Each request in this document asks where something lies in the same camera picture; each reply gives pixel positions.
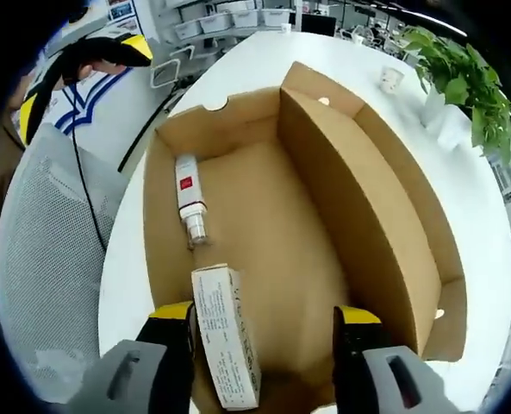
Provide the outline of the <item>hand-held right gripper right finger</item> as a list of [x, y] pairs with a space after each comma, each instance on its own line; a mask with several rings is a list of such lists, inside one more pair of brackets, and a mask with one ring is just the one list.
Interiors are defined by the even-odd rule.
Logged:
[[439, 375], [378, 317], [346, 305], [333, 309], [333, 388], [338, 413], [449, 411]]

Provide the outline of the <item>person's left hand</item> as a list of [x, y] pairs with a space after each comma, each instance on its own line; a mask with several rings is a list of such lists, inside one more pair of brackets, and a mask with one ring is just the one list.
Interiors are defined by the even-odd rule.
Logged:
[[78, 70], [78, 79], [82, 80], [88, 78], [93, 72], [102, 72], [109, 75], [118, 75], [124, 72], [127, 68], [123, 65], [117, 65], [105, 60], [94, 61], [85, 64]]

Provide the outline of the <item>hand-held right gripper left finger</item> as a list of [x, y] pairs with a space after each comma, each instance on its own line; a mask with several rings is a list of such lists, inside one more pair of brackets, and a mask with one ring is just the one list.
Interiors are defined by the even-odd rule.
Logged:
[[196, 309], [159, 307], [134, 340], [122, 340], [84, 375], [67, 413], [187, 413], [194, 380]]

